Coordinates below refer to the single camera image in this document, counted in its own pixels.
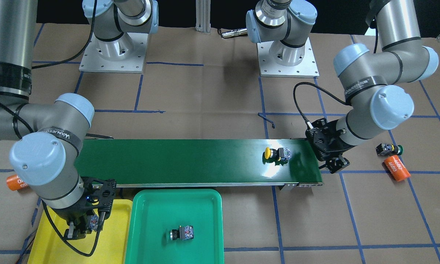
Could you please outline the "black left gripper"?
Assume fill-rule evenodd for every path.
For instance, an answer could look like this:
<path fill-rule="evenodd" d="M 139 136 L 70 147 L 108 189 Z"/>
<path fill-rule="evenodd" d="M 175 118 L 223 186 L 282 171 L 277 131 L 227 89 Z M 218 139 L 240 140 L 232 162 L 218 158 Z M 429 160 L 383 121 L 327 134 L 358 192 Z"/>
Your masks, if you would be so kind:
<path fill-rule="evenodd" d="M 354 146 L 347 144 L 340 138 L 347 131 L 336 128 L 337 120 L 327 122 L 326 118 L 321 118 L 314 122 L 307 120 L 306 124 L 306 138 L 317 160 L 325 162 L 319 169 L 326 167 L 330 173 L 336 173 L 350 164 L 348 159 L 344 158 L 342 154 Z"/>

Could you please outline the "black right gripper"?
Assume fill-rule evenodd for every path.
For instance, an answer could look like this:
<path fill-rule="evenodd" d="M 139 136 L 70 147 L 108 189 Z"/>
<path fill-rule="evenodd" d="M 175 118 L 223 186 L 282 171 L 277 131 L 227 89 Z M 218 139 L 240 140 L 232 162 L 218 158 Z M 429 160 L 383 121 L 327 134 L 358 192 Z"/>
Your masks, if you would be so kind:
<path fill-rule="evenodd" d="M 66 220 L 69 228 L 65 230 L 65 240 L 84 239 L 86 237 L 86 216 L 98 215 L 98 230 L 110 217 L 116 194 L 116 180 L 101 180 L 94 177 L 82 177 L 83 194 L 77 201 L 62 209 L 53 211 Z"/>

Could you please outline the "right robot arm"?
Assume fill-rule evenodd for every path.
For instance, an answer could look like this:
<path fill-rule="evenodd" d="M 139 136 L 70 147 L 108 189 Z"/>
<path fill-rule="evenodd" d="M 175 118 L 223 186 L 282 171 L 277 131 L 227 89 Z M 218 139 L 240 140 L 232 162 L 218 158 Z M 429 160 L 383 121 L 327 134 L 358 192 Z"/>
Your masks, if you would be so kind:
<path fill-rule="evenodd" d="M 60 238 L 99 233 L 109 218 L 114 179 L 82 177 L 74 161 L 92 125 L 94 107 L 75 93 L 53 104 L 29 102 L 32 91 L 36 0 L 0 0 L 0 140 L 15 140 L 10 164 L 69 226 Z"/>

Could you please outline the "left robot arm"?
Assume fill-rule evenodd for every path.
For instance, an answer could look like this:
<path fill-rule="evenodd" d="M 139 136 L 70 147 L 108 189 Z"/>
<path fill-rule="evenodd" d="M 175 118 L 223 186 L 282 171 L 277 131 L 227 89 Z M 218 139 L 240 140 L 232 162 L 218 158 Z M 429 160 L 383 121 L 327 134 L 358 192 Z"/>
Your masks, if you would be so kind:
<path fill-rule="evenodd" d="M 343 48 L 334 69 L 351 106 L 344 117 L 307 124 L 305 135 L 317 160 L 331 173 L 349 165 L 342 155 L 380 133 L 394 129 L 414 112 L 414 102 L 399 83 L 424 80 L 436 72 L 439 57 L 422 45 L 412 0 L 372 0 L 366 22 L 376 22 L 382 51 L 372 53 L 356 43 Z M 246 29 L 253 43 L 272 41 L 270 54 L 279 65 L 292 67 L 301 59 L 317 10 L 305 0 L 260 0 L 246 14 Z"/>

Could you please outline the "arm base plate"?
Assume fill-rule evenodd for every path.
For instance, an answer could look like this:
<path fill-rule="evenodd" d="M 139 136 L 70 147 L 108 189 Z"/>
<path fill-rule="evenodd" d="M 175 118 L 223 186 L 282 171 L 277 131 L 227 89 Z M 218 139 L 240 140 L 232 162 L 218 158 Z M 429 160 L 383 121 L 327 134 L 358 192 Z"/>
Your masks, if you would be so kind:
<path fill-rule="evenodd" d="M 124 33 L 112 42 L 95 36 L 86 47 L 79 70 L 99 73 L 143 73 L 149 34 Z"/>
<path fill-rule="evenodd" d="M 257 56 L 262 77 L 320 76 L 309 39 L 299 48 L 287 47 L 280 41 L 257 43 Z"/>

